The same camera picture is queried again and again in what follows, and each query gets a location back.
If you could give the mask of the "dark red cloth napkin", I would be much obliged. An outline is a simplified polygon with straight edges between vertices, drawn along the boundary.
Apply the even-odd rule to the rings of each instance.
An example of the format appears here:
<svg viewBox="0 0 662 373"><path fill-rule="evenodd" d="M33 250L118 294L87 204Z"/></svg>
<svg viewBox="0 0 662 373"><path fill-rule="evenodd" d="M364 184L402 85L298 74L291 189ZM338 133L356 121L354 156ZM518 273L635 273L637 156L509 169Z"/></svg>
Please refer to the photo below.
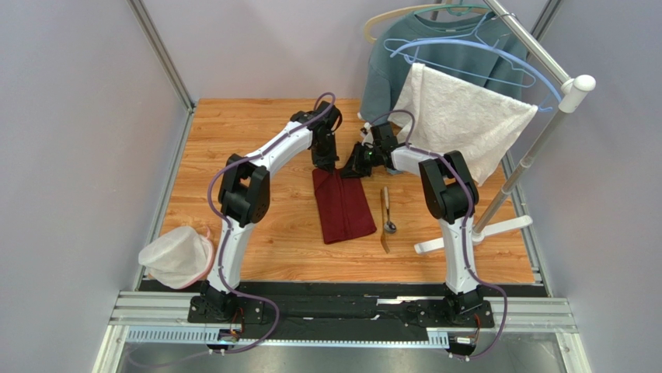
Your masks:
<svg viewBox="0 0 662 373"><path fill-rule="evenodd" d="M361 180L344 179L338 170L314 169L312 182L326 245L377 231Z"/></svg>

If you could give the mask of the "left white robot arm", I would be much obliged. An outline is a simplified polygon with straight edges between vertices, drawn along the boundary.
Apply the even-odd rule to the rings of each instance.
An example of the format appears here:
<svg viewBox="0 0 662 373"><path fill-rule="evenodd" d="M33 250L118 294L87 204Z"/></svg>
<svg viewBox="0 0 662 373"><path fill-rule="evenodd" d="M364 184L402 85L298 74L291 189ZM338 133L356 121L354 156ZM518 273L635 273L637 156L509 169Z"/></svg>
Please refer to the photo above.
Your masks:
<svg viewBox="0 0 662 373"><path fill-rule="evenodd" d="M254 228L268 212L272 177L306 150L311 152L315 168L333 173L338 159L335 131L341 122L340 110L320 100L313 110L295 113L262 147L228 158L214 177L221 183L221 208L216 213L224 224L214 267L200 290L200 311L219 321L228 321L237 313L243 257Z"/></svg>

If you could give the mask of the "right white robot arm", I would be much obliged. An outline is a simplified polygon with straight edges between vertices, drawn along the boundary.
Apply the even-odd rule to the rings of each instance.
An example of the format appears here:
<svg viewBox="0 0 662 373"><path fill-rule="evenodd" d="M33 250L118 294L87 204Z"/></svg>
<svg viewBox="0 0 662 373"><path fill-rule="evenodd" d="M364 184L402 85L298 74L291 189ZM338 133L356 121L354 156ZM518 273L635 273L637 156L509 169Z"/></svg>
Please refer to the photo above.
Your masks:
<svg viewBox="0 0 662 373"><path fill-rule="evenodd" d="M372 143L358 142L341 169L344 178L362 178L384 166L420 177L426 206L442 231L448 293L441 311L453 324L475 318L483 305L481 282L475 270L472 224L479 194L461 152L446 154L400 142L389 124L371 128Z"/></svg>

